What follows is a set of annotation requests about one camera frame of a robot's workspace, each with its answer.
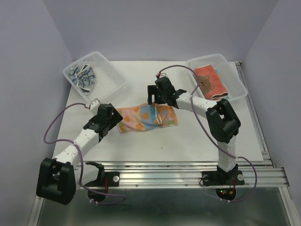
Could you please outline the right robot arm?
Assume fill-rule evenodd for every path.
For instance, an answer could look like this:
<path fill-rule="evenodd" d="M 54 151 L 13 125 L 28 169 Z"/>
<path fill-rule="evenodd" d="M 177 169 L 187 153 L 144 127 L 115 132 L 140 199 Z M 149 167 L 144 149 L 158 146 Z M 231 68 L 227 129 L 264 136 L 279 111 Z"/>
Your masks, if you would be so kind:
<path fill-rule="evenodd" d="M 210 141 L 218 149 L 217 180 L 226 184 L 233 179 L 232 170 L 236 167 L 235 144 L 241 122 L 226 99 L 212 101 L 193 96 L 183 89 L 176 90 L 168 77 L 155 81 L 147 87 L 148 104 L 167 104 L 179 110 L 194 113 L 207 119 L 210 134 L 204 130 Z"/>

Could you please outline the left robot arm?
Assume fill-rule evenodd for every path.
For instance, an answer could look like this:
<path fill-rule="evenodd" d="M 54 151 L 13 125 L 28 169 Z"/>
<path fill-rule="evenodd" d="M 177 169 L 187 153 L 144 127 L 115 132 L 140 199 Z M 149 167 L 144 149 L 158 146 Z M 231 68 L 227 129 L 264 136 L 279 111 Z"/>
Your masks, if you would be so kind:
<path fill-rule="evenodd" d="M 65 139 L 69 143 L 65 150 L 53 159 L 45 158 L 41 162 L 36 188 L 38 197 L 69 204 L 76 191 L 84 187 L 83 157 L 123 119 L 112 104 L 101 104 L 97 99 L 88 108 L 93 117 L 78 137 L 73 141 Z"/>

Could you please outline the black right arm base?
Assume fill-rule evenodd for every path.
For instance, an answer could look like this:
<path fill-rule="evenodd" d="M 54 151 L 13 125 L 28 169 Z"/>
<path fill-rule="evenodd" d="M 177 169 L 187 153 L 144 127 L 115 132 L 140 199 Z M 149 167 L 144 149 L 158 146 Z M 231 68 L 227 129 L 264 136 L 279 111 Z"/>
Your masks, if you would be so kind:
<path fill-rule="evenodd" d="M 242 186 L 245 184 L 242 171 L 235 170 L 230 172 L 216 171 L 203 171 L 200 179 L 202 186 Z"/>

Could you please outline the pastel orange dot towel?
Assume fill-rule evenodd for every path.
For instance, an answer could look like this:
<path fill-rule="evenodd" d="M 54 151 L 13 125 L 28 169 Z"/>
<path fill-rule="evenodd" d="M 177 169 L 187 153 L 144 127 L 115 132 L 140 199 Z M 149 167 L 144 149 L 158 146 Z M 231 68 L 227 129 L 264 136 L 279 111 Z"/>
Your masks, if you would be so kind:
<path fill-rule="evenodd" d="M 174 108 L 168 105 L 145 103 L 135 107 L 119 108 L 117 111 L 123 117 L 123 120 L 118 123 L 121 134 L 178 125 Z"/>

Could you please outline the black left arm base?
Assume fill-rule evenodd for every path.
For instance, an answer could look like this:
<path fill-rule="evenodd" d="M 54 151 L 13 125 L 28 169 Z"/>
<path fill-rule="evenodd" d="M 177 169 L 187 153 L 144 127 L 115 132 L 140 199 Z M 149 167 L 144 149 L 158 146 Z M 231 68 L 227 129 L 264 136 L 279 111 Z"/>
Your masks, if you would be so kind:
<path fill-rule="evenodd" d="M 120 172 L 107 171 L 105 166 L 95 161 L 84 165 L 84 185 L 88 187 L 118 187 Z"/>

